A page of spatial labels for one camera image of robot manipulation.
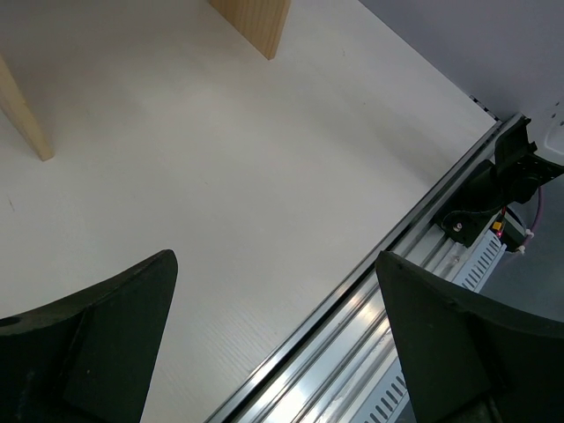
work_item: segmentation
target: wooden panel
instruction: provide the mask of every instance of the wooden panel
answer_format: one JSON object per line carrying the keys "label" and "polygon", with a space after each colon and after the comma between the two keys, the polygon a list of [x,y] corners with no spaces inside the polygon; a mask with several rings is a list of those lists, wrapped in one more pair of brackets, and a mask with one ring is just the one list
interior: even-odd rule
{"label": "wooden panel", "polygon": [[53,157],[53,151],[43,135],[43,131],[27,106],[24,96],[10,74],[8,65],[1,56],[0,108],[41,160],[48,160]]}
{"label": "wooden panel", "polygon": [[210,0],[267,59],[276,55],[291,0]]}

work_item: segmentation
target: cable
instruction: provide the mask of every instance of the cable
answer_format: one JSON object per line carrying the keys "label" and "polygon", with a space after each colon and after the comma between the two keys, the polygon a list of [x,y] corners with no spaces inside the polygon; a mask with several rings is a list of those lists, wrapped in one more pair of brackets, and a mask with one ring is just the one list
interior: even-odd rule
{"label": "cable", "polygon": [[543,217],[545,212],[545,189],[543,187],[538,187],[538,203],[537,203],[537,214],[535,215],[535,219],[532,222],[531,229],[527,229],[527,237],[523,241],[523,244],[519,246],[515,253],[512,253],[511,256],[505,260],[500,267],[507,266],[511,263],[516,257],[522,256],[525,254],[525,248],[531,242],[533,236],[535,236],[535,232],[537,232],[538,227],[540,226],[540,220]]}
{"label": "cable", "polygon": [[521,225],[521,227],[523,229],[527,229],[527,225],[525,224],[524,219],[521,217],[521,215],[519,213],[517,213],[515,210],[513,210],[511,207],[508,206],[508,213],[509,216],[511,216],[513,219],[515,219],[519,225]]}

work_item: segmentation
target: gray wall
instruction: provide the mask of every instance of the gray wall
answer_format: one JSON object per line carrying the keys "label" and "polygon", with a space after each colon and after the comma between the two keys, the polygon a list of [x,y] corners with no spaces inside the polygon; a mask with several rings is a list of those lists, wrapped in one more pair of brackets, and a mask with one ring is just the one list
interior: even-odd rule
{"label": "gray wall", "polygon": [[501,119],[564,94],[564,2],[360,0]]}

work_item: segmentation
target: ventilation slot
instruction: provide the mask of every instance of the ventilation slot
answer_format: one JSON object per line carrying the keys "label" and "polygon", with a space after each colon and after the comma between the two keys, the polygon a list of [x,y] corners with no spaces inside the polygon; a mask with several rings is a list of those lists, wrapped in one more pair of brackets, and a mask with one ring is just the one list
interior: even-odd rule
{"label": "ventilation slot", "polygon": [[463,266],[453,283],[470,291],[479,291],[493,267],[501,258],[505,245],[491,232],[484,235],[482,242],[474,250],[472,258]]}

